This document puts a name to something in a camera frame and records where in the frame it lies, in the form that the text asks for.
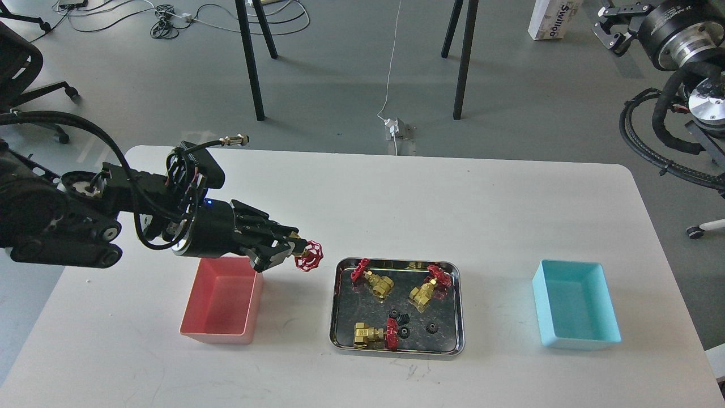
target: cable connector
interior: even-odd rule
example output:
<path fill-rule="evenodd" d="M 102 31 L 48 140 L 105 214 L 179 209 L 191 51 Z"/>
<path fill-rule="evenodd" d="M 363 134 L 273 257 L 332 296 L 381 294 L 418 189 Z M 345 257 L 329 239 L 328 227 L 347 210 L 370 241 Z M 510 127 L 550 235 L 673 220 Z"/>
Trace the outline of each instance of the cable connector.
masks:
<path fill-rule="evenodd" d="M 219 138 L 219 141 L 222 142 L 222 146 L 233 146 L 235 144 L 246 146 L 247 143 L 249 143 L 249 136 L 246 134 L 237 134 L 236 136 L 225 136 Z"/>
<path fill-rule="evenodd" d="M 412 139 L 413 134 L 410 131 L 410 127 L 398 118 L 386 119 L 384 121 L 387 133 L 385 138 L 387 140 L 393 140 L 393 138 L 399 137 L 402 139 Z"/>

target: white table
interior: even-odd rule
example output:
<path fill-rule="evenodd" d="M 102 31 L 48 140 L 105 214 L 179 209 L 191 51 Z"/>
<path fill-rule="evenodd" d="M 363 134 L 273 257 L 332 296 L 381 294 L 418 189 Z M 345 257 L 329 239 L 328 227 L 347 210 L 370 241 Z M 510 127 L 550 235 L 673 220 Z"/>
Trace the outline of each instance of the white table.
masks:
<path fill-rule="evenodd" d="M 164 147 L 132 166 L 160 172 Z M 323 244 L 309 274 L 265 272 L 254 343 L 178 333 L 198 260 L 152 252 L 129 216 L 111 269 L 66 268 L 0 407 L 722 407 L 662 247 L 621 166 L 213 150 L 210 197 L 261 208 Z M 328 341 L 335 265 L 439 259 L 461 271 L 454 359 L 343 354 Z M 548 349 L 531 278 L 542 258 L 598 261 L 622 344 Z"/>

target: brass fitting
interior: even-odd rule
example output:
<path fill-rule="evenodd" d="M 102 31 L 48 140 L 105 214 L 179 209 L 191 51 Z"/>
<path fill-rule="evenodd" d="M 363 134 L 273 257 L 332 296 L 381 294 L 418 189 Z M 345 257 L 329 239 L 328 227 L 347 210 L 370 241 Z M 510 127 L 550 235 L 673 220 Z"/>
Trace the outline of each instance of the brass fitting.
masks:
<path fill-rule="evenodd" d="M 385 299 L 395 285 L 389 277 L 380 277 L 370 271 L 365 271 L 365 278 L 373 288 L 373 294 L 380 299 Z"/>
<path fill-rule="evenodd" d="M 368 343 L 383 340 L 385 329 L 369 327 L 366 323 L 355 323 L 355 348 L 366 348 Z"/>
<path fill-rule="evenodd" d="M 414 287 L 413 290 L 410 291 L 408 300 L 420 313 L 423 313 L 423 311 L 425 311 L 428 307 L 428 304 L 431 302 L 431 299 L 433 298 L 433 290 L 436 288 L 437 284 L 438 281 L 431 279 L 428 282 L 423 283 L 421 286 Z"/>

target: wall outlet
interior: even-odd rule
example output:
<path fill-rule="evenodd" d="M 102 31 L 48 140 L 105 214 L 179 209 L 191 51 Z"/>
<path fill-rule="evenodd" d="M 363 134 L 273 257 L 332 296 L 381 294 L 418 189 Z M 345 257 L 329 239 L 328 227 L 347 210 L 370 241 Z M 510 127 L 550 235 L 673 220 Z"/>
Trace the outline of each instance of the wall outlet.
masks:
<path fill-rule="evenodd" d="M 387 130 L 385 134 L 386 140 L 393 140 L 394 137 L 400 139 L 412 139 L 413 137 L 413 132 L 410 127 L 398 118 L 386 119 L 385 129 Z"/>

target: white cable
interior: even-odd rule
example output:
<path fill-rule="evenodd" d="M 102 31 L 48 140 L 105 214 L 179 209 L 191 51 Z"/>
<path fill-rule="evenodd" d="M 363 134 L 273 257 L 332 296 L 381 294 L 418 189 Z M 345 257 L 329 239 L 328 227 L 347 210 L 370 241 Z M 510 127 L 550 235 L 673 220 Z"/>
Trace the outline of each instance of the white cable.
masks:
<path fill-rule="evenodd" d="M 403 4 L 403 0 L 400 0 L 400 3 L 398 3 L 398 14 L 395 16 L 395 34 L 393 35 L 393 51 L 390 53 L 390 66 L 388 66 L 388 83 L 385 85 L 385 103 L 383 103 L 383 107 L 380 108 L 380 112 L 378 112 L 378 118 L 380 118 L 381 121 L 385 122 L 385 119 L 383 119 L 380 114 L 385 110 L 385 106 L 388 105 L 388 89 L 390 88 L 390 72 L 393 71 L 393 56 L 395 55 L 395 42 L 398 39 L 398 17 L 400 17 L 400 7 Z"/>
<path fill-rule="evenodd" d="M 398 141 L 395 140 L 395 135 L 393 135 L 393 143 L 395 144 L 395 155 L 397 156 L 398 155 Z"/>

